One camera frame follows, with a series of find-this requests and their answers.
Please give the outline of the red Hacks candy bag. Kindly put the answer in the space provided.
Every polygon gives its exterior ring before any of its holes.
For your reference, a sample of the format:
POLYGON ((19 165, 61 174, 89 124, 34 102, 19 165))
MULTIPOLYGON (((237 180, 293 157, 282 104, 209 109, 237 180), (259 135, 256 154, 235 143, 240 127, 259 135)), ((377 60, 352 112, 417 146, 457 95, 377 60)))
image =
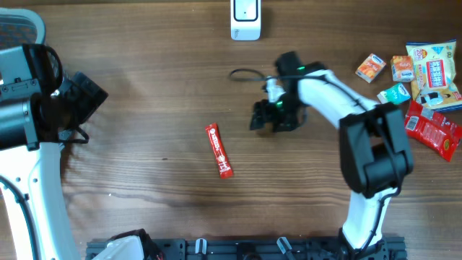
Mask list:
POLYGON ((450 162, 461 142, 461 127, 443 114, 410 102, 405 117, 405 129, 409 137, 420 141, 450 162))

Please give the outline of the yellow white snack bag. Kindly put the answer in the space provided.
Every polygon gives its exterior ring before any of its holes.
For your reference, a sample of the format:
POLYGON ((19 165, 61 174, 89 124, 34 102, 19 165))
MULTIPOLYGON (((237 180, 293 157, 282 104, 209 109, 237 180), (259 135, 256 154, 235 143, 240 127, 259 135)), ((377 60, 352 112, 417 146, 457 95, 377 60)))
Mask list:
POLYGON ((461 109, 461 92, 456 87, 456 40, 443 43, 408 42, 414 79, 412 99, 424 107, 448 112, 461 109))

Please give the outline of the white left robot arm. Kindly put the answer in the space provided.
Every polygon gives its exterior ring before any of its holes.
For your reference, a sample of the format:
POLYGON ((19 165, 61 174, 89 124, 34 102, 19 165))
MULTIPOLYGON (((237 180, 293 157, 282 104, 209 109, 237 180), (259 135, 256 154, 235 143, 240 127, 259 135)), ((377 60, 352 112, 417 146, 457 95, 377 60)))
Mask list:
POLYGON ((64 75, 53 48, 1 52, 1 191, 18 259, 78 259, 61 186, 61 152, 86 144, 82 125, 108 94, 64 75))

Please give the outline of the orange small carton box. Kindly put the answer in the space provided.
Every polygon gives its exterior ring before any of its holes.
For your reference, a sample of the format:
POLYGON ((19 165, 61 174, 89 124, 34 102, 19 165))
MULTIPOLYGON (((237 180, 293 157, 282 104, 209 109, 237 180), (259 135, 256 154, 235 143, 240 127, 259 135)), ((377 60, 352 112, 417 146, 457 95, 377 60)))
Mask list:
POLYGON ((391 69, 394 82, 411 82, 414 80, 414 66, 410 56, 393 56, 391 69))

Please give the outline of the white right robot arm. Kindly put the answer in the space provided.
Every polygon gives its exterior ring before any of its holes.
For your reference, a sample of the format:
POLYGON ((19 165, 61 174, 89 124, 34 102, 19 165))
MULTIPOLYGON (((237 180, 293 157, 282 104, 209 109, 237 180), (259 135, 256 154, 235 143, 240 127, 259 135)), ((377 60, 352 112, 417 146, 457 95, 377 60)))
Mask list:
POLYGON ((391 199, 401 193, 414 161, 401 109, 380 104, 346 84, 321 62, 302 64, 296 52, 283 53, 273 76, 257 71, 266 99, 253 106, 250 129, 272 125, 293 131, 314 108, 339 133, 340 168, 351 190, 347 219, 339 231, 339 256, 361 259, 385 243, 381 227, 391 199))

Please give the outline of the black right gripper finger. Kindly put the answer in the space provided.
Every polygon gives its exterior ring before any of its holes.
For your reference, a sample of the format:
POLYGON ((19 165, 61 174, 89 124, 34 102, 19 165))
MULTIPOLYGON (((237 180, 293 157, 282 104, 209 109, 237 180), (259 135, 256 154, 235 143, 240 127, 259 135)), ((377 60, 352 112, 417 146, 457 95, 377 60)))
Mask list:
POLYGON ((268 100, 260 100, 253 105, 253 112, 255 114, 266 114, 271 111, 271 105, 268 100))
POLYGON ((264 110, 254 110, 250 120, 249 129, 251 131, 263 129, 268 122, 266 112, 264 110))

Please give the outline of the red coffee stick sachet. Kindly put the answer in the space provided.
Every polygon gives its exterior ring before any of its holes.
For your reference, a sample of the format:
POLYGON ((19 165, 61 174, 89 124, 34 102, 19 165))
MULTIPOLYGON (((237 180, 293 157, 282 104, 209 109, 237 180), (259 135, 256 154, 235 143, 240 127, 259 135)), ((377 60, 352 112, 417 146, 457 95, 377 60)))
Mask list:
POLYGON ((225 148, 222 144, 222 140, 219 135, 219 128, 216 123, 212 123, 205 127, 205 131, 209 138, 214 153, 217 167, 219 170, 219 176, 222 179, 231 178, 234 176, 230 161, 225 152, 225 148))

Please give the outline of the teal Kleenex tissue pack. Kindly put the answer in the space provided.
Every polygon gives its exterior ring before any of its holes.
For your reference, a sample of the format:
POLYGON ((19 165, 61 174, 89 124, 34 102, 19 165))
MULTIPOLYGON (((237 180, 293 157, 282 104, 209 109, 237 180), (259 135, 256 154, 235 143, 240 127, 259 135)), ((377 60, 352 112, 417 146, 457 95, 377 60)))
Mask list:
POLYGON ((409 101, 411 99, 411 95, 403 83, 399 82, 394 86, 381 91, 377 95, 377 98, 382 104, 393 103, 394 105, 400 105, 409 101))

